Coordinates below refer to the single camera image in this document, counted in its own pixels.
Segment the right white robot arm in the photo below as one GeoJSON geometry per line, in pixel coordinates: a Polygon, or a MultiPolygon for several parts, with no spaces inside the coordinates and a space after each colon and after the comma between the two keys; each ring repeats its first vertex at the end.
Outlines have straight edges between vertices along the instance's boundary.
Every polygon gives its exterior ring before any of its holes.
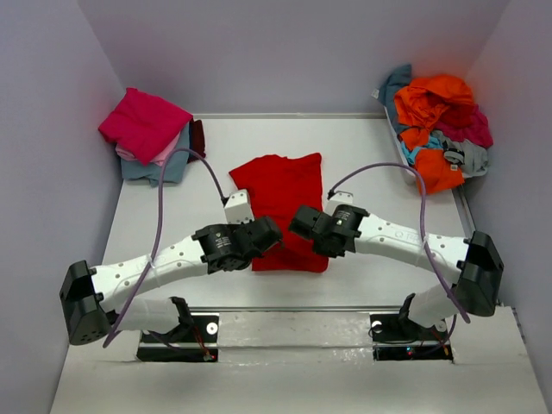
{"type": "Polygon", "coordinates": [[[398,325],[411,333],[437,327],[449,317],[494,315],[504,262],[486,233],[469,238],[420,235],[347,204],[329,214],[302,206],[289,230],[312,243],[315,254],[328,258],[347,253],[374,254],[435,273],[436,286],[407,296],[398,325]]]}

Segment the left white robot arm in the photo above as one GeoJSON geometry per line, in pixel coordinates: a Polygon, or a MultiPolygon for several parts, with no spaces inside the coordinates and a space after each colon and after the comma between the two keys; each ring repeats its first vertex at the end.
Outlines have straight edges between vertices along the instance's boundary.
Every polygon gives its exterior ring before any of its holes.
{"type": "Polygon", "coordinates": [[[77,261],[60,288],[68,340],[81,346],[122,331],[164,337],[184,333],[192,326],[184,299],[145,299],[143,293],[182,279],[241,271],[282,240],[277,224],[264,216],[248,223],[212,224],[156,254],[113,265],[77,261]]]}

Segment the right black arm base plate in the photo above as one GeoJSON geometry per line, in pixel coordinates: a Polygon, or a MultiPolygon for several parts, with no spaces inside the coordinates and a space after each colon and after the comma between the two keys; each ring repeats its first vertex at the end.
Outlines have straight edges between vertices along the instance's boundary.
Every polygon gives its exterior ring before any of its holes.
{"type": "Polygon", "coordinates": [[[376,361],[453,361],[449,331],[425,328],[398,314],[370,315],[368,334],[376,361]]]}

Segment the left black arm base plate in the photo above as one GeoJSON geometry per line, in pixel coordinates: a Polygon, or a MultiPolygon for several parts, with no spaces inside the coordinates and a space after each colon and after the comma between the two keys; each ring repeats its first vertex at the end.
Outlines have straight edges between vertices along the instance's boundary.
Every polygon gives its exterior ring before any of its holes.
{"type": "Polygon", "coordinates": [[[142,332],[136,359],[142,362],[215,363],[218,361],[219,313],[192,313],[195,327],[169,346],[142,332]]]}

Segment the red t shirt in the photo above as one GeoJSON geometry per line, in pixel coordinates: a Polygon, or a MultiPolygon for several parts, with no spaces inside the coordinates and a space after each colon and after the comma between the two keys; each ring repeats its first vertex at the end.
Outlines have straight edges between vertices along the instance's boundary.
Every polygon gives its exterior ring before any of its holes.
{"type": "Polygon", "coordinates": [[[289,225],[299,207],[322,209],[322,156],[290,159],[269,154],[229,172],[236,187],[246,190],[255,216],[269,216],[283,235],[283,245],[253,260],[252,270],[323,273],[329,260],[312,251],[312,243],[294,235],[289,225]]]}

